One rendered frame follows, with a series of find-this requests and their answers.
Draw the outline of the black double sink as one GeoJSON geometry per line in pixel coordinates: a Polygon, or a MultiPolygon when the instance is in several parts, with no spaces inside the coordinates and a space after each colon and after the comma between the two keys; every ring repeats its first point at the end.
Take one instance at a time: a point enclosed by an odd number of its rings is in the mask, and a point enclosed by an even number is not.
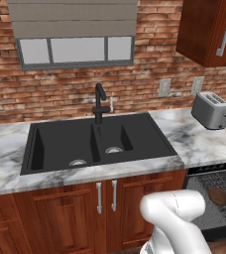
{"type": "Polygon", "coordinates": [[[23,175],[174,156],[176,151],[145,112],[35,123],[30,126],[23,175]]]}

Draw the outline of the grey toaster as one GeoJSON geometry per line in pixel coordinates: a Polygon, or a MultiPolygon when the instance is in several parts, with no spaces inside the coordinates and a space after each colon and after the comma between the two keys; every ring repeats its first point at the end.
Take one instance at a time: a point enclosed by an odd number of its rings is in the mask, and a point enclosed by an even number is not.
{"type": "Polygon", "coordinates": [[[226,128],[226,101],[214,92],[198,92],[191,115],[208,130],[226,128]]]}

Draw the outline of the wooden base cupboard door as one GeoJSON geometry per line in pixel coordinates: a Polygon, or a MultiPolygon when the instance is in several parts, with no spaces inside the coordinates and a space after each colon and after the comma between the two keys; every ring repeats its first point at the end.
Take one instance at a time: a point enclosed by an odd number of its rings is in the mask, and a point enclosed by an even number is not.
{"type": "Polygon", "coordinates": [[[182,189],[186,169],[106,181],[106,250],[117,252],[145,244],[154,226],[148,222],[141,205],[145,195],[182,189]]]}
{"type": "Polygon", "coordinates": [[[14,195],[33,254],[106,254],[105,185],[97,212],[96,183],[14,195]]]}

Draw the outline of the grey wall socket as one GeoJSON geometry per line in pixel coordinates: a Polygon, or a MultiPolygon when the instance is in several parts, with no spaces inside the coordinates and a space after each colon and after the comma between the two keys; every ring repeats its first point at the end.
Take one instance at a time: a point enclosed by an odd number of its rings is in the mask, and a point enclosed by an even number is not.
{"type": "Polygon", "coordinates": [[[196,76],[194,78],[193,83],[192,83],[191,95],[196,94],[201,91],[203,80],[204,80],[203,76],[196,76]]]}
{"type": "Polygon", "coordinates": [[[170,78],[162,78],[159,88],[159,97],[167,97],[170,94],[170,78]]]}

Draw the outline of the window with grey blind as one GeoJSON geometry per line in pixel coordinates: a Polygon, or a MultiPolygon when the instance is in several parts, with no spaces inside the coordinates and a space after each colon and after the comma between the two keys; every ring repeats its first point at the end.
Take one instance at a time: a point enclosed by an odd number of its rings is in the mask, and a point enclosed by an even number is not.
{"type": "Polygon", "coordinates": [[[23,70],[131,65],[138,0],[8,0],[23,70]]]}

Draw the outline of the dark wood wall cupboard door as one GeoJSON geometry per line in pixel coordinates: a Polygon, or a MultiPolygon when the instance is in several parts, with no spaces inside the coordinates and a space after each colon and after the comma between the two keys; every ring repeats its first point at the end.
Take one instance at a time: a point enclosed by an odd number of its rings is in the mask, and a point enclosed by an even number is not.
{"type": "Polygon", "coordinates": [[[204,67],[226,66],[216,56],[226,28],[226,0],[183,0],[176,51],[204,67]]]}

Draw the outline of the brown bowl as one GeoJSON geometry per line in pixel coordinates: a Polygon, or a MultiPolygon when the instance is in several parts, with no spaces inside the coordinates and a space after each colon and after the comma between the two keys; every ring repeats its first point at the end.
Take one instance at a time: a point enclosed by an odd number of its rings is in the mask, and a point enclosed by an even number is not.
{"type": "Polygon", "coordinates": [[[216,204],[226,205],[226,191],[220,188],[212,188],[208,191],[209,198],[216,204]]]}

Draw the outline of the black tap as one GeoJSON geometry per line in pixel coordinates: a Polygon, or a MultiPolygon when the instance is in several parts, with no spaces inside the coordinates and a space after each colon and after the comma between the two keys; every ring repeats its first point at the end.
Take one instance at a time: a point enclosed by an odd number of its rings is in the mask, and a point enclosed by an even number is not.
{"type": "Polygon", "coordinates": [[[95,115],[95,123],[100,125],[102,123],[102,114],[110,111],[109,106],[102,106],[101,101],[105,101],[107,98],[106,93],[102,85],[97,82],[95,86],[95,99],[96,105],[92,108],[92,113],[95,115]]]}

